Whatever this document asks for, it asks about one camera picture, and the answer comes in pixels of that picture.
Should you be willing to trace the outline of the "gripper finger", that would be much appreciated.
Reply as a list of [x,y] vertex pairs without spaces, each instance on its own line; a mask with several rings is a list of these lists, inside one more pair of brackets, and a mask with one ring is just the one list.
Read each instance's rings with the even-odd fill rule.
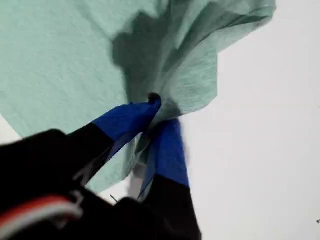
[[161,97],[151,93],[148,102],[117,106],[68,134],[75,160],[73,180],[85,186],[119,150],[148,128],[161,105]]
[[200,240],[179,120],[162,122],[153,133],[140,200],[182,240]]

